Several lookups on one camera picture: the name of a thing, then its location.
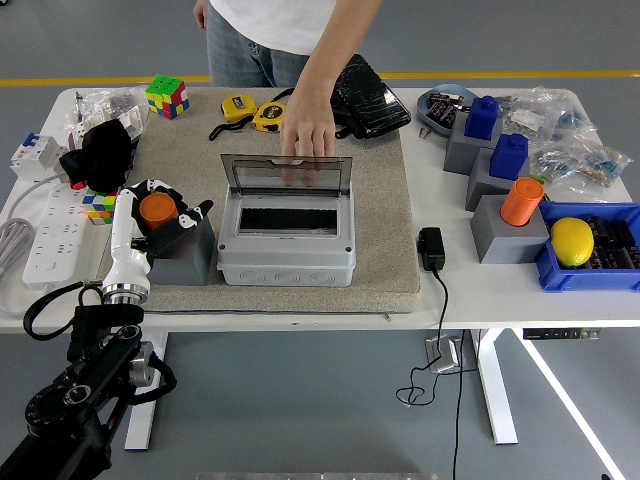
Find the person's left hand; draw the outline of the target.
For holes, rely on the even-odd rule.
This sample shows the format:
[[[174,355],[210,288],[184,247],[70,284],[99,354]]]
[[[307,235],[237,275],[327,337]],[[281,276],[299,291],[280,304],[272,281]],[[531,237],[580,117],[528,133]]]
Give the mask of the person's left hand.
[[[333,157],[335,122],[329,98],[295,91],[281,123],[280,144],[285,157]]]

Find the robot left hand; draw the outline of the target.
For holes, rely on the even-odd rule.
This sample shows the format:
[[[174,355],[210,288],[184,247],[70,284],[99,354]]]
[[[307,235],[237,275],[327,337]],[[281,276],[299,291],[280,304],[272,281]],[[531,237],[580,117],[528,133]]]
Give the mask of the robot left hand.
[[[204,285],[214,246],[212,207],[211,200],[187,206],[160,180],[124,188],[115,203],[104,301],[142,304],[153,284]]]

